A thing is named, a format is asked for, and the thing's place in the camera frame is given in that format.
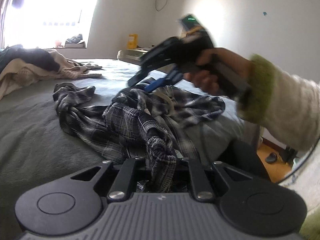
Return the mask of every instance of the black pants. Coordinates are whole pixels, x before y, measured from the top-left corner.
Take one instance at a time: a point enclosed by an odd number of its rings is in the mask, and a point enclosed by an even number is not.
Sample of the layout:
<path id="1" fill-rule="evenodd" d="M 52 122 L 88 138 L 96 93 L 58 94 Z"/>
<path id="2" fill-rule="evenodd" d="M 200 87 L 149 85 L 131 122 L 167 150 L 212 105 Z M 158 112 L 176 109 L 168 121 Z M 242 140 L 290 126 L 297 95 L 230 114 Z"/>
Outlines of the black pants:
<path id="1" fill-rule="evenodd" d="M 227 163 L 260 178 L 270 180 L 267 170 L 256 151 L 245 142 L 239 140 L 232 141 L 217 161 Z"/>

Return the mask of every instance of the gray ridged surface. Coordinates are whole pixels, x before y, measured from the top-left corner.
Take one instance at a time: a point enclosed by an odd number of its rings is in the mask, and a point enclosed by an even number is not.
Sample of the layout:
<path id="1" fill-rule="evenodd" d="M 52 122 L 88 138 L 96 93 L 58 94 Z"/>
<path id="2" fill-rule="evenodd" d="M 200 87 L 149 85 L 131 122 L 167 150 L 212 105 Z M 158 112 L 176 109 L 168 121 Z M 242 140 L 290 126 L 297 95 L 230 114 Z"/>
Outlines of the gray ridged surface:
<path id="1" fill-rule="evenodd" d="M 43 240 L 44 237 L 25 234 L 23 240 Z M 215 206 L 199 203 L 188 193 L 135 193 L 123 203 L 112 203 L 99 222 L 85 232 L 50 240 L 253 240 L 228 225 Z M 301 240 L 297 234 L 270 238 Z"/>

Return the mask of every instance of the white logo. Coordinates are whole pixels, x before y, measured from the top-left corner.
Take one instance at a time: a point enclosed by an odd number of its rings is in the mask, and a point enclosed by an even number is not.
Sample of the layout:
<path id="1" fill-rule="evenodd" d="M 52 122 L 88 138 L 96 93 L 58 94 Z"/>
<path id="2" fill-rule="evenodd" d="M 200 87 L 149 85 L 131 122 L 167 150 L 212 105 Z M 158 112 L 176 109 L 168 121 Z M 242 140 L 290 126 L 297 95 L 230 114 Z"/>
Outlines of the white logo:
<path id="1" fill-rule="evenodd" d="M 165 200 L 166 198 L 167 198 L 167 197 L 164 196 L 164 195 L 161 195 L 161 196 L 158 197 L 159 200 Z"/>

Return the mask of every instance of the metal screw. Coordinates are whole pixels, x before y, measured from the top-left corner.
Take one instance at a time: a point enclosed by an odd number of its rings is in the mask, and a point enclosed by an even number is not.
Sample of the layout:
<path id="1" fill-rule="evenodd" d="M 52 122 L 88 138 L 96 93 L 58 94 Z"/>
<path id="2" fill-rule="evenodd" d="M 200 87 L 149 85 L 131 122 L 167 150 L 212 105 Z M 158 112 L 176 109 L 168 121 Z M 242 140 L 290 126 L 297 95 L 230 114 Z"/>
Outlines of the metal screw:
<path id="1" fill-rule="evenodd" d="M 109 194 L 109 198 L 112 199 L 122 199 L 124 197 L 124 192 L 122 191 L 113 191 Z"/>
<path id="2" fill-rule="evenodd" d="M 213 194 L 209 191 L 201 191 L 197 195 L 198 198 L 200 199 L 211 199 L 213 197 Z"/>

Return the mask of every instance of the wall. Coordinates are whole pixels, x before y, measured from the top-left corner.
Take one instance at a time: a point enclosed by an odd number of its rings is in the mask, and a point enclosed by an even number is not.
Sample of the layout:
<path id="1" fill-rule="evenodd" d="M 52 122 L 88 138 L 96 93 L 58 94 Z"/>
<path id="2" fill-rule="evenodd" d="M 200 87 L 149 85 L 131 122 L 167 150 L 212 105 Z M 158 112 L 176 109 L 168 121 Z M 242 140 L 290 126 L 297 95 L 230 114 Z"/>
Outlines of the wall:
<path id="1" fill-rule="evenodd" d="M 116 58 L 128 35 L 138 34 L 139 46 L 150 46 L 155 0 L 97 0 L 87 49 L 59 49 L 67 58 Z"/>
<path id="2" fill-rule="evenodd" d="M 319 82 L 319 6 L 320 0 L 169 0 L 156 13 L 153 43 L 179 35 L 176 20 L 194 13 L 218 47 L 244 57 L 258 53 L 290 74 Z M 284 146 L 268 131 L 264 136 Z"/>

